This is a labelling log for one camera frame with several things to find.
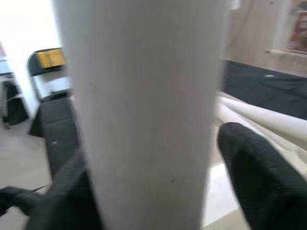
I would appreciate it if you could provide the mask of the yellow box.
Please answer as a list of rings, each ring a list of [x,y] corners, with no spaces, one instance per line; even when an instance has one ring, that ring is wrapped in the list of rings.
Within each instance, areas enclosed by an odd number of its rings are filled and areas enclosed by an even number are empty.
[[[59,67],[66,64],[63,52],[60,48],[36,53],[39,64],[42,68]]]

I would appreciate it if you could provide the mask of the black folding chair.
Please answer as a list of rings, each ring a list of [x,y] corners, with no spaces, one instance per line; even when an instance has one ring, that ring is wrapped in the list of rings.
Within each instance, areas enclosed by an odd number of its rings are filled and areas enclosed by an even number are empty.
[[[57,51],[61,48],[35,51],[27,62],[30,82],[38,100],[29,134],[45,140],[51,175],[56,174],[79,146],[67,68],[62,63],[49,67],[42,64],[42,56]]]

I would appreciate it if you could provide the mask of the red printed carton box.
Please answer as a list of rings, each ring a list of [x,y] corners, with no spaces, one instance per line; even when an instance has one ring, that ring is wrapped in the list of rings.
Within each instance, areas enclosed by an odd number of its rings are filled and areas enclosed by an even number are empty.
[[[307,53],[307,0],[299,2],[291,12],[288,50]]]

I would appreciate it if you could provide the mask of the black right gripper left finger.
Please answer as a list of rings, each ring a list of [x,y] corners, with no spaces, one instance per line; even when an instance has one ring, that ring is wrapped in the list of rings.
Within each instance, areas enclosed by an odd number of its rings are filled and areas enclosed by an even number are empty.
[[[80,149],[57,171],[45,194],[12,186],[1,188],[0,217],[11,207],[29,217],[25,230],[102,230]]]

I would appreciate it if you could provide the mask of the black table cloth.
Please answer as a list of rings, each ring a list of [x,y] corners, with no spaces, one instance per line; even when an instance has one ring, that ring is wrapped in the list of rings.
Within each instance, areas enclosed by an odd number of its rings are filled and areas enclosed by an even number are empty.
[[[226,60],[222,92],[253,106],[307,120],[307,78]]]

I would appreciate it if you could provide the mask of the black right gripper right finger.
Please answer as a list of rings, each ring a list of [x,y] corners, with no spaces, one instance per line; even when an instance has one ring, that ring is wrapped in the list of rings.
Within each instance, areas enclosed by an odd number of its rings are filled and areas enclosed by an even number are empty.
[[[229,122],[217,143],[251,230],[307,230],[307,181],[266,138]]]

